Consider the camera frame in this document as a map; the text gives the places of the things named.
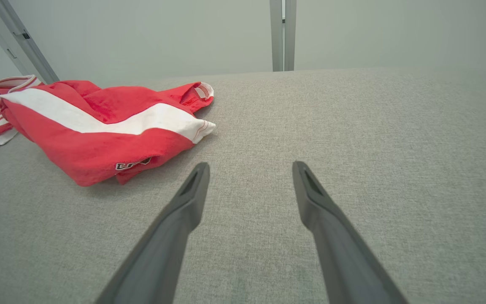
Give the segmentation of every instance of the gray fabric surface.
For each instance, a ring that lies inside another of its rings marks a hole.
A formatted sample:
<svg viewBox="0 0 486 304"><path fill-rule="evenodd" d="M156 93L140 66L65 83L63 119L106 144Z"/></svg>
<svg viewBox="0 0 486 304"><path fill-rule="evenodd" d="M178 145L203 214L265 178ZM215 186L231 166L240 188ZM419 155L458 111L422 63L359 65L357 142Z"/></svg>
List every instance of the gray fabric surface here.
<svg viewBox="0 0 486 304"><path fill-rule="evenodd" d="M92 302L201 161L211 182L177 303L326 302L291 165L305 161L407 299L486 303L486 75L388 69L145 81L213 86L213 134L127 185L0 147L0 303Z"/></svg>

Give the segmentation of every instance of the table surface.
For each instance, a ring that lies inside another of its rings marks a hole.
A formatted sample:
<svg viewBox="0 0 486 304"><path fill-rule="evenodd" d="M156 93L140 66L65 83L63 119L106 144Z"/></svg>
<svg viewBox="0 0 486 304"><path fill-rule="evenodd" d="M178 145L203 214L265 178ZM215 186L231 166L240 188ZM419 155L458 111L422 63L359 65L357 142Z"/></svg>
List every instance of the table surface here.
<svg viewBox="0 0 486 304"><path fill-rule="evenodd" d="M346 69L213 86L217 129L127 185L81 188L0 147L0 303L92 302L199 162L211 166L174 302L326 302L291 165L305 161L411 303L486 302L486 74Z"/></svg>

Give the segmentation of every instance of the red fabric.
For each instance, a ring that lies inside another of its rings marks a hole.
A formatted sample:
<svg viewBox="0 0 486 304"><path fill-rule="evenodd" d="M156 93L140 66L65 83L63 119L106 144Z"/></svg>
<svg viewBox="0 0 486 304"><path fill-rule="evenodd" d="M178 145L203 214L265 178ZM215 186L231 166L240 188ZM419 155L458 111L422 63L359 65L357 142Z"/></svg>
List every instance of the red fabric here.
<svg viewBox="0 0 486 304"><path fill-rule="evenodd" d="M197 82L155 92L143 87L101 89L89 81L59 81L31 90L48 92L104 124L114 124L157 103L168 104L192 115L213 100L213 96L199 96L195 88L200 85ZM81 133L23 104L12 102L10 98L3 97L3 102L4 117L81 186L93 185L114 175L123 185L139 172L158 167L194 146L187 137L160 128L147 129L139 135ZM129 168L118 170L118 164Z"/></svg>

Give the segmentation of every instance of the gray textured surface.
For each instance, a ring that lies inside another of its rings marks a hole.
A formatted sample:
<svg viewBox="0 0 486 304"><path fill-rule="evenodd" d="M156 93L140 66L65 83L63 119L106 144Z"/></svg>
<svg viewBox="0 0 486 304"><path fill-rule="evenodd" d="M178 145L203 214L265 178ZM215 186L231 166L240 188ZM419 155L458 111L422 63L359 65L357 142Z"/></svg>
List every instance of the gray textured surface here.
<svg viewBox="0 0 486 304"><path fill-rule="evenodd" d="M178 303L326 302L291 164L322 181L412 303L486 302L486 76L338 70L205 76L216 131L127 185L74 185L0 147L0 303L92 302L184 181L211 183Z"/></svg>

